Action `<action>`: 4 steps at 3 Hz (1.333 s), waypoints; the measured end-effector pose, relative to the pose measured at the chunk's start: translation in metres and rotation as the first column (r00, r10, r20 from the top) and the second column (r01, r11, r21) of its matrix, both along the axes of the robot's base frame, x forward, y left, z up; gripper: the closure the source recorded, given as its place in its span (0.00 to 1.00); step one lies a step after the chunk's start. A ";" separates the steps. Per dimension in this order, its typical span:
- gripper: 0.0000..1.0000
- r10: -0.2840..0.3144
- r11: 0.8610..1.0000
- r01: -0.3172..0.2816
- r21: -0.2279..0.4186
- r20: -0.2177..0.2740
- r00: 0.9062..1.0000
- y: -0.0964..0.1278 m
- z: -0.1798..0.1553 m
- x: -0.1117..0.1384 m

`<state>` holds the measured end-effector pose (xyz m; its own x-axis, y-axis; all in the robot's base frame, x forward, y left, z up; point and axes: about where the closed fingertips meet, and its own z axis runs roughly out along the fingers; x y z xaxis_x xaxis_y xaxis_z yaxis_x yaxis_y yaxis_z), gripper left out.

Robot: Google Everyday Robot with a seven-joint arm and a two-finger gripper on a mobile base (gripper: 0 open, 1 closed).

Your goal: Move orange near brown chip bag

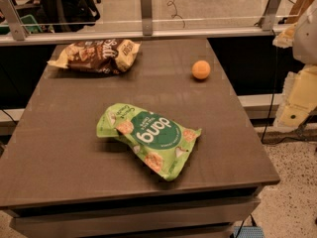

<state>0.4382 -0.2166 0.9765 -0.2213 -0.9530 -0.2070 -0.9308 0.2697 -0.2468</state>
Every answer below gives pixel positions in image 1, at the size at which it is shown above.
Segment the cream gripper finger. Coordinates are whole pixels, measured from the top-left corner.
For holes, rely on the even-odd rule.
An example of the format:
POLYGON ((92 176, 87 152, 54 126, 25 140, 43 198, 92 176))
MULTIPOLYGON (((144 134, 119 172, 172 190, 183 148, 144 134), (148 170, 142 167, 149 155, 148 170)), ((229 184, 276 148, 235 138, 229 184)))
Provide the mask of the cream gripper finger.
POLYGON ((277 129, 297 129, 316 107, 317 66, 307 64, 300 72, 287 75, 273 126, 277 129))
POLYGON ((295 28, 296 23, 287 27, 278 36, 274 38, 272 44, 278 48, 290 48, 293 43, 295 28))

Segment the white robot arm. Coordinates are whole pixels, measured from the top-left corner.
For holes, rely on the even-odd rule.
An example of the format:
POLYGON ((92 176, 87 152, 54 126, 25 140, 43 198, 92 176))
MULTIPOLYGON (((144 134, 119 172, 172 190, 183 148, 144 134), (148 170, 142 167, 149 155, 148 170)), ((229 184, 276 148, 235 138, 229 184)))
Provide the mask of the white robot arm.
POLYGON ((304 64, 300 72, 287 74, 273 122, 279 131, 292 131, 317 107, 317 10, 308 8, 272 43, 279 48, 292 48, 293 57, 304 64))

